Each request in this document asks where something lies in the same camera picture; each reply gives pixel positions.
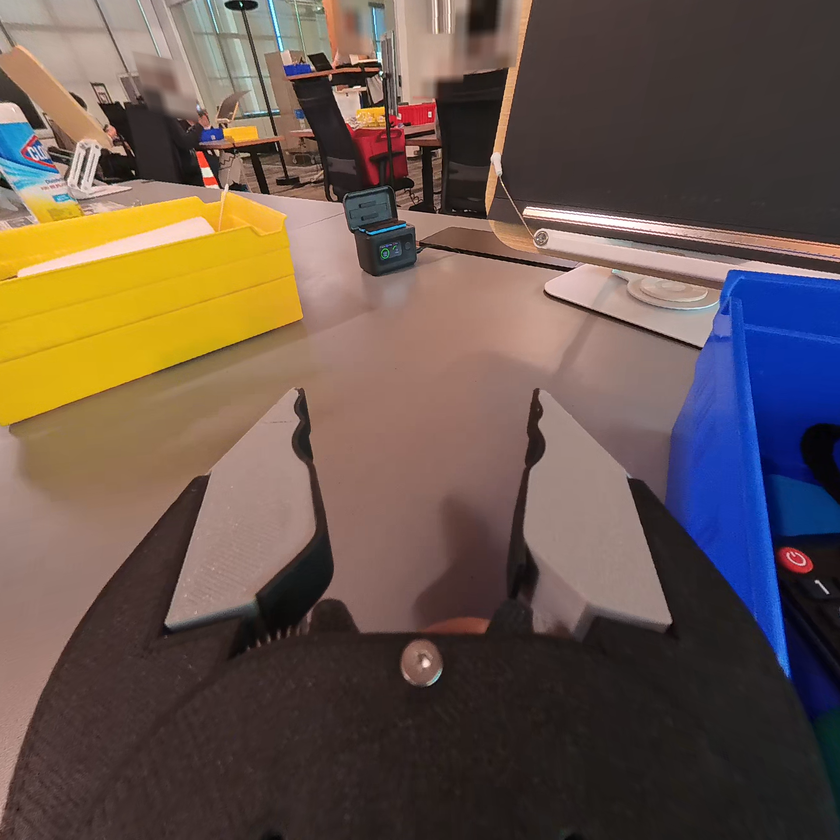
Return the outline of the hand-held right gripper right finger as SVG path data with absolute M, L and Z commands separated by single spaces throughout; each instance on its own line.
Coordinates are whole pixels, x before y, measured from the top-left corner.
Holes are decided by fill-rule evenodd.
M 624 467 L 543 389 L 532 394 L 507 590 L 536 634 L 582 641 L 597 619 L 673 623 Z

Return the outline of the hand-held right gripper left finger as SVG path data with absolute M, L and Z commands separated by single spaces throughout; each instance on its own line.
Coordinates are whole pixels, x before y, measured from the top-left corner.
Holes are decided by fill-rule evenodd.
M 311 432 L 292 388 L 205 474 L 167 632 L 236 620 L 247 648 L 308 632 L 334 573 Z

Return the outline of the blue plastic bin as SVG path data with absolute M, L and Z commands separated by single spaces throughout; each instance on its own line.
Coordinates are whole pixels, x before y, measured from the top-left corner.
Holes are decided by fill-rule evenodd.
M 813 721 L 838 676 L 784 615 L 775 544 L 838 534 L 838 504 L 802 458 L 838 425 L 838 280 L 731 271 L 670 438 L 666 506 L 740 596 Z

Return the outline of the large yellow plastic bin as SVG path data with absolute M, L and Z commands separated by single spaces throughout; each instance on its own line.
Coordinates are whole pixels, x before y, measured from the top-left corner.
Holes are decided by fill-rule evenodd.
M 242 193 L 227 195 L 221 233 L 12 276 L 190 217 L 216 230 L 218 202 L 189 196 L 2 232 L 3 426 L 302 319 L 287 216 Z

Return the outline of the black remote control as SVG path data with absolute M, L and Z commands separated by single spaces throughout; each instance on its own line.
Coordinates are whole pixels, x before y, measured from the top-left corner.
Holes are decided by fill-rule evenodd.
M 783 539 L 774 557 L 782 603 L 826 675 L 838 686 L 838 535 Z

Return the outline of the black desk slot cover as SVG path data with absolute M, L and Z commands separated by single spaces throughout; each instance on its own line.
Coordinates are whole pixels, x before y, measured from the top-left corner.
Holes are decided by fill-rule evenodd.
M 580 263 L 546 255 L 543 252 L 520 251 L 504 245 L 489 230 L 468 227 L 446 227 L 422 238 L 420 246 L 451 254 L 475 256 L 505 261 L 524 266 L 536 266 L 553 270 L 572 270 Z

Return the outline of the white foam sheet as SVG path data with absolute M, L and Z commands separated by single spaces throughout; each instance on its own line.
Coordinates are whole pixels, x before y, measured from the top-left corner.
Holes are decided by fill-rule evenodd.
M 104 245 L 84 248 L 52 259 L 41 259 L 23 268 L 15 269 L 12 276 L 29 277 L 53 270 L 86 265 L 155 247 L 178 244 L 215 233 L 216 230 L 205 218 L 190 217 L 184 221 L 158 227 L 146 233 L 118 238 Z

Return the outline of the black battery charger case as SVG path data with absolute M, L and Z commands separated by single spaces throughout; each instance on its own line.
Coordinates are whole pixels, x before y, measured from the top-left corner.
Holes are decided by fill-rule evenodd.
M 397 216 L 396 198 L 390 186 L 349 192 L 342 204 L 365 273 L 382 277 L 416 264 L 415 228 Z

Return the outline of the red storage tote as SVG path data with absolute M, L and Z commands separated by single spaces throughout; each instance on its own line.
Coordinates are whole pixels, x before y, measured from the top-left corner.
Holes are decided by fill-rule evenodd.
M 367 186 L 384 186 L 408 179 L 403 126 L 391 125 L 388 129 L 349 127 L 349 131 Z

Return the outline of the black office chair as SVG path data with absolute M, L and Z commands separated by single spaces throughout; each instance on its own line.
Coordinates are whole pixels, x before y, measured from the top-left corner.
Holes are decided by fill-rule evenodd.
M 442 144 L 442 214 L 486 218 L 490 158 L 508 68 L 440 80 L 435 101 Z
M 294 80 L 292 86 L 318 146 L 327 199 L 340 202 L 347 193 L 373 188 L 364 181 L 350 126 L 343 119 L 329 80 L 326 77 Z M 386 186 L 402 192 L 412 190 L 415 184 L 408 176 L 404 182 Z

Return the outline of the blue yellow wipes canister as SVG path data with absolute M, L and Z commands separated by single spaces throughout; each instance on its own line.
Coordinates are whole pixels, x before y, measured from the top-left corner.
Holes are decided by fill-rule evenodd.
M 8 101 L 1 103 L 1 172 L 37 223 L 83 217 L 23 111 Z

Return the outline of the black computer monitor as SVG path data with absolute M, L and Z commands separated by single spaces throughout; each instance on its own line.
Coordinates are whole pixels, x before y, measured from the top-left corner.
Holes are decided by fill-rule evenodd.
M 838 278 L 838 2 L 521 2 L 493 231 L 710 278 Z

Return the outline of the black floor lamp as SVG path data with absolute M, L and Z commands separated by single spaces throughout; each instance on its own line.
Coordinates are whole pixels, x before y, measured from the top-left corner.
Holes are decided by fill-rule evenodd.
M 225 5 L 226 9 L 240 14 L 240 16 L 242 18 L 242 21 L 243 21 L 243 25 L 245 27 L 245 34 L 246 34 L 246 38 L 247 38 L 247 41 L 248 41 L 248 46 L 249 46 L 249 49 L 250 49 L 250 52 L 251 52 L 251 55 L 252 55 L 252 58 L 253 58 L 253 61 L 254 61 L 254 64 L 255 64 L 255 71 L 256 71 L 257 81 L 259 83 L 259 89 L 261 91 L 262 98 L 263 98 L 264 104 L 266 106 L 266 114 L 268 116 L 270 127 L 272 128 L 272 132 L 273 132 L 272 135 L 276 138 L 275 143 L 276 143 L 276 147 L 277 147 L 277 153 L 279 155 L 280 166 L 281 166 L 281 170 L 283 172 L 283 177 L 279 178 L 277 183 L 278 183 L 279 186 L 300 187 L 301 186 L 300 178 L 298 176 L 290 175 L 289 171 L 288 171 L 288 168 L 287 168 L 286 157 L 285 157 L 284 151 L 283 151 L 282 146 L 281 146 L 282 141 L 280 140 L 280 133 L 279 133 L 279 130 L 277 128 L 277 124 L 276 124 L 276 121 L 275 121 L 275 118 L 274 118 L 273 109 L 272 109 L 271 104 L 270 104 L 268 90 L 267 90 L 267 87 L 266 87 L 266 82 L 263 78 L 261 65 L 259 63 L 259 57 L 258 57 L 258 54 L 257 54 L 255 38 L 253 36 L 253 31 L 252 31 L 252 28 L 250 27 L 250 23 L 249 23 L 249 17 L 248 17 L 249 13 L 256 10 L 258 8 L 259 4 L 258 4 L 257 1 L 225 1 L 224 5 Z

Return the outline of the beige board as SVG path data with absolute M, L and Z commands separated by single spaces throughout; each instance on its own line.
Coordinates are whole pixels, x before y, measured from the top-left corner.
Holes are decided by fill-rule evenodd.
M 112 139 L 100 123 L 25 47 L 16 46 L 3 53 L 1 68 L 72 143 L 90 140 L 112 151 Z

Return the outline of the white frame stand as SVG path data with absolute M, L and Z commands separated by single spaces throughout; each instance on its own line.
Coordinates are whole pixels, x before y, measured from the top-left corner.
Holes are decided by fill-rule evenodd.
M 102 147 L 95 140 L 77 143 L 66 174 L 67 188 L 73 198 L 88 200 L 129 191 L 130 186 L 124 184 L 95 184 L 101 153 Z

